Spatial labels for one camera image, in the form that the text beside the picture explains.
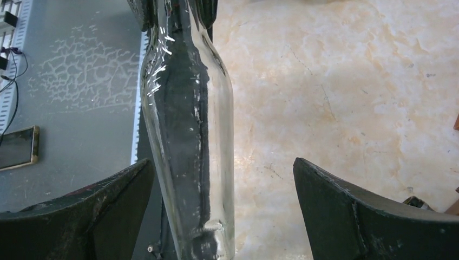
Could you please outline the green wine bottle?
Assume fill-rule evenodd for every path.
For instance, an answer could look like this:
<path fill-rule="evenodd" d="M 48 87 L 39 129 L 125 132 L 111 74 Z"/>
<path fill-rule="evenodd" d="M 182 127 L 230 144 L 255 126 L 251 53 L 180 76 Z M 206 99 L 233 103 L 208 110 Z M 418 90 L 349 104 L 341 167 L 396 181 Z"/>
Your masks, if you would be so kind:
<path fill-rule="evenodd" d="M 415 196 L 411 196 L 409 198 L 407 198 L 406 200 L 404 200 L 402 202 L 403 204 L 406 204 L 406 205 L 410 205 L 410 206 L 413 206 L 413 207 L 416 207 L 416 208 L 419 208 L 419 209 L 425 209 L 425 210 L 429 210 L 429 211 L 434 211 L 425 201 L 415 197 Z"/>

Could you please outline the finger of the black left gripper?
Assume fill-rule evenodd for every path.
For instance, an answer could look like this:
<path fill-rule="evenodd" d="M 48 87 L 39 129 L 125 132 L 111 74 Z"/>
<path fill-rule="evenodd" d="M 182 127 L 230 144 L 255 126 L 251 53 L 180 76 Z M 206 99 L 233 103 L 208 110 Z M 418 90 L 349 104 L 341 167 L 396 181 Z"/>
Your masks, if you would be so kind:
<path fill-rule="evenodd" d="M 142 32 L 152 28 L 158 21 L 156 0 L 127 0 Z"/>
<path fill-rule="evenodd" d="M 190 0 L 193 21 L 198 29 L 212 28 L 218 9 L 218 0 Z"/>

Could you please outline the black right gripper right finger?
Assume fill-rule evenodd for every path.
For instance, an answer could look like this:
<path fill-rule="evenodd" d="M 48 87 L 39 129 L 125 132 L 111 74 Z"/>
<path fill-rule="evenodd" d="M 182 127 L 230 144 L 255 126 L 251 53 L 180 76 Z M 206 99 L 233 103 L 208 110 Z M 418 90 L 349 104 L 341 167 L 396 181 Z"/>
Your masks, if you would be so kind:
<path fill-rule="evenodd" d="M 458 259 L 458 216 L 382 197 L 303 158 L 293 175 L 314 259 Z"/>

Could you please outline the small clear glass bottle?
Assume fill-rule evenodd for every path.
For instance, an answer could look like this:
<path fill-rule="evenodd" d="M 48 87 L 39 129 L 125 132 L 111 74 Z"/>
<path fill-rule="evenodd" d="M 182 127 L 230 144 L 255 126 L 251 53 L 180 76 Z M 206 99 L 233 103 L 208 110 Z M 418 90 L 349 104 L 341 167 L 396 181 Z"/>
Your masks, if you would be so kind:
<path fill-rule="evenodd" d="M 233 259 L 233 89 L 190 1 L 156 1 L 141 103 L 178 259 Z"/>

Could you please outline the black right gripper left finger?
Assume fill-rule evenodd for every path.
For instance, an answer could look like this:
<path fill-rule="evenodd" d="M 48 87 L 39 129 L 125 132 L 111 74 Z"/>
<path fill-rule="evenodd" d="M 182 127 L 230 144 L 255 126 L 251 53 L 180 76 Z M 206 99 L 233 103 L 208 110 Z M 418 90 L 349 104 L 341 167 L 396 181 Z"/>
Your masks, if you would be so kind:
<path fill-rule="evenodd" d="M 1 259 L 131 259 L 155 178 L 143 159 L 96 183 L 1 213 Z"/>

